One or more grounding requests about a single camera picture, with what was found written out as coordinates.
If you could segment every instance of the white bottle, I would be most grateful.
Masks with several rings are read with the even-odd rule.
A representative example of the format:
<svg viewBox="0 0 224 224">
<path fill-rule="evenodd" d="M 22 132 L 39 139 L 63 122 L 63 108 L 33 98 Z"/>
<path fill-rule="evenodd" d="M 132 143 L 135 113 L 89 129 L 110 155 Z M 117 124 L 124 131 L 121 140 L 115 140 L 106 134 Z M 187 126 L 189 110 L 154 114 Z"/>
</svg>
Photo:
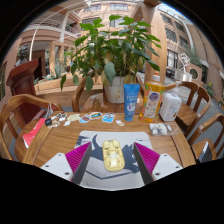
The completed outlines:
<svg viewBox="0 0 224 224">
<path fill-rule="evenodd" d="M 178 114 L 182 103 L 182 100 L 178 97 L 178 85 L 180 83 L 176 81 L 176 88 L 171 93 L 166 93 L 163 97 L 163 104 L 160 109 L 160 116 L 163 121 L 173 121 Z"/>
</svg>

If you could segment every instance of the blue tube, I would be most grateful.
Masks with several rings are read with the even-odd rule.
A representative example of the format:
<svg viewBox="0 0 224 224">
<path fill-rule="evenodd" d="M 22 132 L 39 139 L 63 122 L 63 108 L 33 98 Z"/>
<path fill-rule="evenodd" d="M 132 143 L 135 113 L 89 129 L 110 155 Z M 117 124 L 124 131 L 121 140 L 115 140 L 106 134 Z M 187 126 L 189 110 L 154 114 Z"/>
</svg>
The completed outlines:
<svg viewBox="0 0 224 224">
<path fill-rule="evenodd" d="M 125 120 L 132 121 L 135 114 L 140 84 L 124 84 Z"/>
</svg>

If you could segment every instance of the bag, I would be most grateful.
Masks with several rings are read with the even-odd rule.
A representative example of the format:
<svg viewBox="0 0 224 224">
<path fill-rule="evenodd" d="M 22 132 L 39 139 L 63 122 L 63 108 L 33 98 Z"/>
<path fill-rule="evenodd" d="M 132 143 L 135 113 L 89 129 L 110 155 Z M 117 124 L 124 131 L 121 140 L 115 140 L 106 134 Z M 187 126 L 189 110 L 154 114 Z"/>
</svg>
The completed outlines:
<svg viewBox="0 0 224 224">
<path fill-rule="evenodd" d="M 45 123 L 46 119 L 40 118 L 36 126 L 33 128 L 33 130 L 30 133 L 27 133 L 23 135 L 23 140 L 25 143 L 26 148 L 28 149 L 31 142 L 33 141 L 34 137 L 36 136 L 37 132 L 40 130 L 40 128 L 43 126 Z"/>
<path fill-rule="evenodd" d="M 53 114 L 53 110 L 51 109 L 51 104 L 48 104 L 47 113 L 45 115 L 45 119 L 48 119 Z"/>
</svg>

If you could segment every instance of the wooden table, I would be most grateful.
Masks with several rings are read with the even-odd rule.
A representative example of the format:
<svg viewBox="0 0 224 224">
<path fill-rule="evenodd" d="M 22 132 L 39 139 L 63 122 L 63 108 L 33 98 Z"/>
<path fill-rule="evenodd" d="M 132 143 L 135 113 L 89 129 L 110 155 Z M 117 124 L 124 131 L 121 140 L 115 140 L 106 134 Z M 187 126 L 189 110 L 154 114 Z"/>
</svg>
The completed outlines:
<svg viewBox="0 0 224 224">
<path fill-rule="evenodd" d="M 125 126 L 119 126 L 115 120 L 121 120 Z M 167 153 L 181 166 L 187 167 L 195 164 L 192 151 L 178 128 L 179 133 L 174 136 L 152 136 L 149 131 L 149 124 L 139 120 L 139 115 L 134 115 L 131 122 L 124 120 L 124 114 L 115 114 L 112 124 L 104 123 L 101 120 L 89 121 L 81 124 L 79 121 L 72 121 L 70 126 L 61 125 L 51 130 L 43 125 L 32 141 L 29 149 L 25 148 L 22 136 L 32 130 L 37 120 L 31 121 L 19 134 L 15 144 L 15 154 L 20 162 L 41 167 L 49 161 L 55 154 L 68 153 L 73 150 L 76 141 L 82 131 L 105 131 L 105 132 L 146 132 L 149 135 L 153 150 L 159 154 Z"/>
</svg>

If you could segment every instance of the pink object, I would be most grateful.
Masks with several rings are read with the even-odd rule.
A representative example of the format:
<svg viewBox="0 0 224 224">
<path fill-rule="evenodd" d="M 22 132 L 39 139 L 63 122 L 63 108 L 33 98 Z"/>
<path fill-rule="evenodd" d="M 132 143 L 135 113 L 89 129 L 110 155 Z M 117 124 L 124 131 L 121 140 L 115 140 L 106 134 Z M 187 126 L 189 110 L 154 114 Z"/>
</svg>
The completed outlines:
<svg viewBox="0 0 224 224">
<path fill-rule="evenodd" d="M 41 118 L 31 132 L 23 135 L 23 140 L 24 140 L 26 148 L 29 148 L 31 142 L 33 141 L 33 138 L 36 136 L 37 132 L 43 126 L 43 124 L 45 123 L 45 120 L 46 119 Z"/>
<path fill-rule="evenodd" d="M 147 167 L 148 171 L 152 174 L 152 171 L 154 170 L 160 154 L 152 151 L 151 149 L 145 147 L 144 145 L 140 145 L 138 143 L 135 142 L 135 145 L 138 148 L 138 151 L 145 163 L 145 166 Z"/>
<path fill-rule="evenodd" d="M 82 159 L 85 155 L 86 150 L 89 147 L 89 144 L 91 144 L 91 142 L 81 145 L 65 155 L 73 173 L 75 173 L 80 163 L 82 162 Z"/>
</svg>

